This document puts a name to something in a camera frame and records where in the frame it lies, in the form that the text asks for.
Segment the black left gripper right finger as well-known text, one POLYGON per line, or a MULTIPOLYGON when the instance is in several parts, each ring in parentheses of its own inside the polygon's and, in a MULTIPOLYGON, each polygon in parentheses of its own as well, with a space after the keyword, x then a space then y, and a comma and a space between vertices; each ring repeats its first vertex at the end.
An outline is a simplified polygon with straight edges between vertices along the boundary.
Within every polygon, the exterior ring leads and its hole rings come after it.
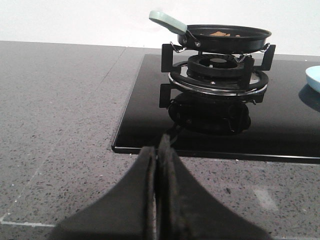
POLYGON ((217 201, 192 176, 164 134, 157 160, 157 239, 270 240, 262 228, 217 201))

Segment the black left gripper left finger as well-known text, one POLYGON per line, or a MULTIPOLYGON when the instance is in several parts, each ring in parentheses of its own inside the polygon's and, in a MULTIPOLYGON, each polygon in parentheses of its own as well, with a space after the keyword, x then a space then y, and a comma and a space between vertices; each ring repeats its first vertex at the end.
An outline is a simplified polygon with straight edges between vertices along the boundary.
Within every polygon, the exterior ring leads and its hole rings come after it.
POLYGON ((98 201, 57 224, 50 240, 151 240, 154 147, 141 149, 125 176, 98 201))

